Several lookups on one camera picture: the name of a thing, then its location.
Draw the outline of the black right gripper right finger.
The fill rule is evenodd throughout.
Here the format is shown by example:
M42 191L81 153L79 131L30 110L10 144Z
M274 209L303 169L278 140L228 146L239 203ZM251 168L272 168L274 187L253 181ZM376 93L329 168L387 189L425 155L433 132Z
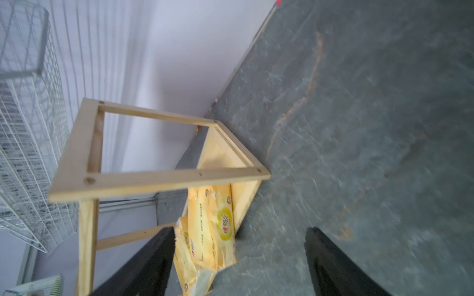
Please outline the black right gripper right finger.
M305 251L318 296L388 296L320 228L308 228Z

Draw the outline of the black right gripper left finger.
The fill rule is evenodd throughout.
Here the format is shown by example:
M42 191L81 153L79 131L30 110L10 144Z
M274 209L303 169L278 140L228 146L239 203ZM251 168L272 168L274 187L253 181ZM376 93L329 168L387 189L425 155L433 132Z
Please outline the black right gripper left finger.
M163 296L175 253L175 231L160 230L121 267L93 296Z

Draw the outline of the orange tissue pack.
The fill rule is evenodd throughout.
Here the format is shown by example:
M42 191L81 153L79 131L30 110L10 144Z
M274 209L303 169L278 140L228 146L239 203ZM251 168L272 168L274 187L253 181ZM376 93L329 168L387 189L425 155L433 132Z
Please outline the orange tissue pack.
M188 235L192 261L219 272L237 262L230 185L188 189Z
M188 217L180 217L175 227L174 266L183 296L208 296L211 293L211 277L215 273L201 268L191 259Z

